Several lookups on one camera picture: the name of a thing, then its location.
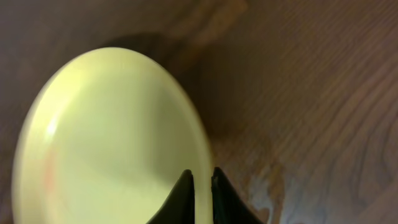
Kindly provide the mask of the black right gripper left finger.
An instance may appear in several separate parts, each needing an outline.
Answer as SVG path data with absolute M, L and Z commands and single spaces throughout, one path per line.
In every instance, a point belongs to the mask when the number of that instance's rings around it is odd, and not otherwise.
M 194 224 L 195 188 L 191 170 L 184 170 L 162 207 L 147 224 Z

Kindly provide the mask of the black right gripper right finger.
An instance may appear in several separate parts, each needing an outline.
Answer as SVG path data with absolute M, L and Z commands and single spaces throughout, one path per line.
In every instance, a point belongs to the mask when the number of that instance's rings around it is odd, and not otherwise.
M 225 173 L 215 167 L 211 177 L 213 221 L 217 224 L 262 224 L 239 198 Z

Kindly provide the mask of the yellow plate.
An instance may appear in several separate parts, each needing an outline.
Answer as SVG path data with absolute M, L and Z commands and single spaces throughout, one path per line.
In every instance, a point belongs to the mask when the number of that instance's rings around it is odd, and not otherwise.
M 213 221 L 210 145 L 178 82 L 133 50 L 60 68 L 24 121 L 12 169 L 15 223 L 147 223 L 183 171 L 195 223 Z

